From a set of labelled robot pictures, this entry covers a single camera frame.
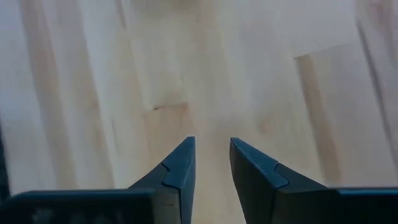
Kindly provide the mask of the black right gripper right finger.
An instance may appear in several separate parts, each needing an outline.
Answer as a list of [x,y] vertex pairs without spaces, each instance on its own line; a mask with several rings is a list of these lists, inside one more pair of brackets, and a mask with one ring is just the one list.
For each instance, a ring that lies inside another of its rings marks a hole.
[[329,188],[239,138],[229,159],[247,224],[398,224],[398,188]]

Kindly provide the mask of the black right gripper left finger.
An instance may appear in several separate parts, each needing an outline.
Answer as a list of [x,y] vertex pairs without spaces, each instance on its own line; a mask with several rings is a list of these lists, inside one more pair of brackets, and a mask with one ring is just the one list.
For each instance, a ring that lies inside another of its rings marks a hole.
[[195,138],[126,189],[49,190],[0,203],[0,224],[191,224]]

